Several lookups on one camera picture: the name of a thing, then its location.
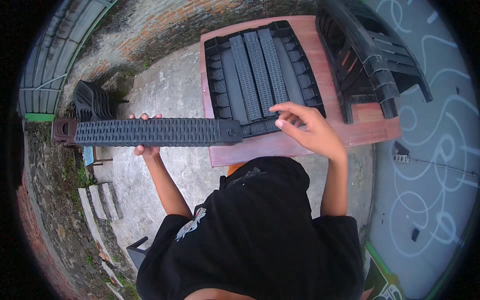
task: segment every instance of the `painted mural wall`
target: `painted mural wall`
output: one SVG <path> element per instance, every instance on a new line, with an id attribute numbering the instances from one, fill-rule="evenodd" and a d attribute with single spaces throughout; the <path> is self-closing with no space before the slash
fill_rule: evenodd
<path id="1" fill-rule="evenodd" d="M 398 278 L 407 299 L 423 299 L 464 245 L 479 187 L 471 174 L 480 173 L 479 110 L 459 45 L 426 0 L 365 3 L 415 54 L 434 99 L 425 103 L 416 85 L 397 102 L 403 137 L 377 145 L 369 228 L 384 273 Z M 396 153 L 410 162 L 394 162 Z"/>

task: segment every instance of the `table top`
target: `table top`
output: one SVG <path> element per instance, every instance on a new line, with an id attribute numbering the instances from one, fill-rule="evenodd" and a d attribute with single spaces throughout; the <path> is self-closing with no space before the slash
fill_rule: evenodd
<path id="1" fill-rule="evenodd" d="M 354 123 L 344 123 L 332 73 L 315 28 L 315 16 L 285 16 L 260 19 L 223 27 L 202 35 L 200 37 L 200 75 L 205 118 L 214 118 L 205 63 L 205 41 L 216 36 L 225 36 L 281 20 L 286 20 L 290 23 L 298 41 L 301 43 L 317 81 L 320 96 L 324 103 L 326 120 L 338 133 L 346 147 L 373 144 L 396 139 L 402 135 L 400 118 L 396 117 L 386 120 L 378 103 L 352 105 Z M 283 132 L 273 132 L 247 138 L 242 143 L 231 146 L 212 146 L 209 147 L 208 151 L 212 167 L 245 163 L 262 156 L 294 157 L 312 153 Z"/>

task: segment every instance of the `orange cloth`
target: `orange cloth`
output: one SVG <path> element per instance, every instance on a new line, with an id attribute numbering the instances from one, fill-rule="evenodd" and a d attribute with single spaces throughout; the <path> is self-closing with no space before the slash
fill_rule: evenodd
<path id="1" fill-rule="evenodd" d="M 232 175 L 233 172 L 235 172 L 238 168 L 240 168 L 243 165 L 245 165 L 245 164 L 237 164 L 237 165 L 228 166 L 227 177 Z"/>

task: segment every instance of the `black plastic chair part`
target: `black plastic chair part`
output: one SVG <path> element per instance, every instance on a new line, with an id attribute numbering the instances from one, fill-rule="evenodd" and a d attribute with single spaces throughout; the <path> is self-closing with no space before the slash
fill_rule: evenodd
<path id="1" fill-rule="evenodd" d="M 241 141 L 242 129 L 236 120 L 189 118 L 79 122 L 74 139 L 79 146 L 106 147 L 210 147 Z"/>
<path id="2" fill-rule="evenodd" d="M 142 265 L 142 262 L 144 261 L 145 256 L 148 253 L 148 250 L 150 250 L 150 247 L 148 247 L 146 250 L 142 250 L 142 249 L 138 249 L 138 246 L 142 245 L 147 240 L 148 240 L 148 237 L 143 237 L 140 240 L 136 241 L 135 243 L 127 247 L 127 253 L 132 259 L 133 264 L 135 265 L 137 270 L 140 269 L 140 266 Z"/>
<path id="3" fill-rule="evenodd" d="M 74 90 L 73 100 L 80 122 L 113 120 L 117 117 L 118 105 L 128 101 L 113 101 L 97 84 L 80 80 Z"/>
<path id="4" fill-rule="evenodd" d="M 310 63 L 288 21 L 205 41 L 215 119 L 237 120 L 243 138 L 278 131 L 268 109 L 292 101 L 325 114 Z"/>
<path id="5" fill-rule="evenodd" d="M 433 100 L 420 66 L 399 35 L 358 0 L 318 0 L 315 20 L 345 123 L 351 105 L 378 102 L 386 119 L 398 116 L 395 101 L 418 84 Z"/>

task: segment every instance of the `fingers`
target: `fingers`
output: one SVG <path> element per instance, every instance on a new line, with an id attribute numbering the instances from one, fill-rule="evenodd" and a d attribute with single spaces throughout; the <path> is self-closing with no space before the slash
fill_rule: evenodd
<path id="1" fill-rule="evenodd" d="M 302 143 L 306 138 L 307 132 L 301 131 L 292 124 L 288 123 L 286 120 L 276 120 L 275 125 L 281 129 L 286 135 L 292 137 L 295 141 Z"/>
<path id="2" fill-rule="evenodd" d="M 295 124 L 293 124 L 293 126 L 298 128 L 303 124 L 304 124 L 303 121 L 301 119 L 298 119 L 298 120 L 295 121 Z"/>
<path id="3" fill-rule="evenodd" d="M 154 116 L 154 118 L 161 118 L 162 117 L 162 114 L 157 114 Z M 135 115 L 134 114 L 130 114 L 128 116 L 129 119 L 134 119 L 135 118 Z M 147 120 L 148 119 L 148 115 L 146 113 L 143 113 L 141 114 L 140 118 L 144 119 L 144 120 Z"/>
<path id="4" fill-rule="evenodd" d="M 288 111 L 288 112 L 298 116 L 301 119 L 312 115 L 312 109 L 311 108 L 295 104 L 291 101 L 275 104 L 271 108 L 269 108 L 269 111 L 279 111 L 279 110 L 281 110 L 282 112 L 283 111 Z"/>
<path id="5" fill-rule="evenodd" d="M 145 147 L 143 145 L 138 145 L 133 150 L 133 154 L 135 154 L 136 156 L 140 156 L 144 153 L 144 150 L 145 150 Z"/>
<path id="6" fill-rule="evenodd" d="M 290 117 L 288 117 L 285 121 L 287 121 L 288 123 L 290 124 L 293 124 L 293 122 L 296 122 L 298 120 L 299 117 L 295 116 L 295 115 L 291 115 Z"/>
<path id="7" fill-rule="evenodd" d="M 280 113 L 280 115 L 278 116 L 278 118 L 279 118 L 280 120 L 286 120 L 286 119 L 290 118 L 291 116 L 294 116 L 294 114 L 292 114 L 292 113 L 289 112 L 289 111 L 282 111 L 282 112 Z"/>

